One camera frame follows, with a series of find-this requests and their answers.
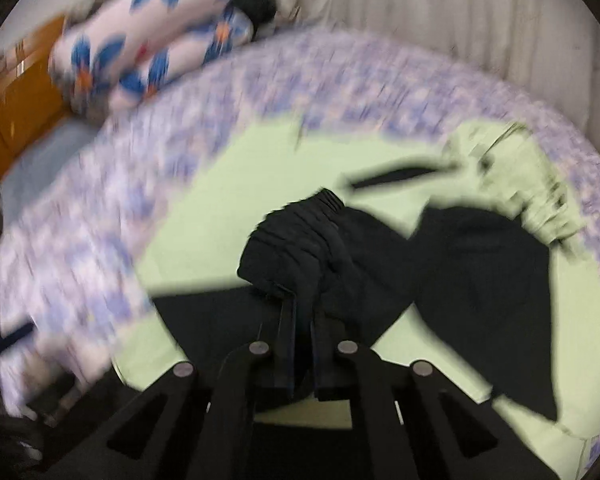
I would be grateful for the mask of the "green and black garment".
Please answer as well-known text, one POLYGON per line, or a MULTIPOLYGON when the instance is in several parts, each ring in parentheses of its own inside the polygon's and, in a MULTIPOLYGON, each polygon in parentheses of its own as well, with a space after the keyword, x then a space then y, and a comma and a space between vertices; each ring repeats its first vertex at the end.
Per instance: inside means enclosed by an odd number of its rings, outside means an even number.
POLYGON ((196 177, 135 267, 151 307, 114 358, 143 390, 176 362, 293 344, 275 425, 344 429, 315 400, 326 323, 384 359, 426 359, 496 410, 559 478, 600 437, 600 165, 524 126, 444 145, 251 126, 196 177))

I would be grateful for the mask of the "black clothes pile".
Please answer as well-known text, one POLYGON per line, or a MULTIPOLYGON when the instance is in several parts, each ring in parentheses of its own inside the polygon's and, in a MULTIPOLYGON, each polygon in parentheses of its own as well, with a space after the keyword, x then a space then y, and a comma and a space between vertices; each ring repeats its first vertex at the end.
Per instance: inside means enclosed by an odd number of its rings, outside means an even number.
POLYGON ((275 0, 230 0, 230 4, 249 18, 253 29, 271 23, 277 13, 275 0))

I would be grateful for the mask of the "purple cat print blanket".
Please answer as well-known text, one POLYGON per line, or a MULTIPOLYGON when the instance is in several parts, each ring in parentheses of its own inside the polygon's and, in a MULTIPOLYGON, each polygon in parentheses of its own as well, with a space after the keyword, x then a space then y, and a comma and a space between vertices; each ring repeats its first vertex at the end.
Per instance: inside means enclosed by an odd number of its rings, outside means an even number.
POLYGON ((498 412, 564 479, 600 456, 600 154, 553 107, 450 58, 324 27, 244 47, 112 116, 0 240, 0 327, 33 339, 0 358, 6 411, 70 370, 84 386, 114 367, 146 386, 176 350, 149 296, 230 278, 260 214, 349 171, 426 156, 458 162, 481 139, 504 172, 365 192, 358 204, 404 232, 428 197, 509 211, 510 177, 539 201, 559 183, 568 226, 554 252, 555 382, 548 422, 511 400, 498 412))

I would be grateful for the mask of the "small blue flower pillow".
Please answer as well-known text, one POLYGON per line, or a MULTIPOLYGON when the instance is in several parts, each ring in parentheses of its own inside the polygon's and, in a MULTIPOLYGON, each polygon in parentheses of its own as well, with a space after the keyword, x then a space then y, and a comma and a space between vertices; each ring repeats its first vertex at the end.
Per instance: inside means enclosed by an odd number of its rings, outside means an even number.
POLYGON ((117 113, 136 107, 181 76, 248 44, 253 34, 248 16, 232 6, 208 22, 189 26, 170 44, 120 76, 110 92, 108 110, 117 113))

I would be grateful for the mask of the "large blue flower pillow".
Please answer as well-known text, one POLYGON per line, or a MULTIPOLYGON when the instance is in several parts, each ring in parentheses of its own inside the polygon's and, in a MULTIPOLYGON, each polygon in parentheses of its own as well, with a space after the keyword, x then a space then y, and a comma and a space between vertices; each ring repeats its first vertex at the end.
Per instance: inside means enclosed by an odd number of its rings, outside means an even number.
POLYGON ((120 76, 187 26, 216 18, 230 0, 109 0, 66 28, 50 51, 48 72, 76 114, 102 105, 120 76))

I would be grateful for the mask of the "cream curtain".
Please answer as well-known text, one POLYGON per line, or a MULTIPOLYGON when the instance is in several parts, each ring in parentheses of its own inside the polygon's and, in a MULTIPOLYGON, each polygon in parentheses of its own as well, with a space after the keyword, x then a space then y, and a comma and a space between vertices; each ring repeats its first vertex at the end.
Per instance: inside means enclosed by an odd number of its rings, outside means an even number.
POLYGON ((582 0, 278 0, 278 7, 417 44, 525 88, 600 152, 600 22, 582 0))

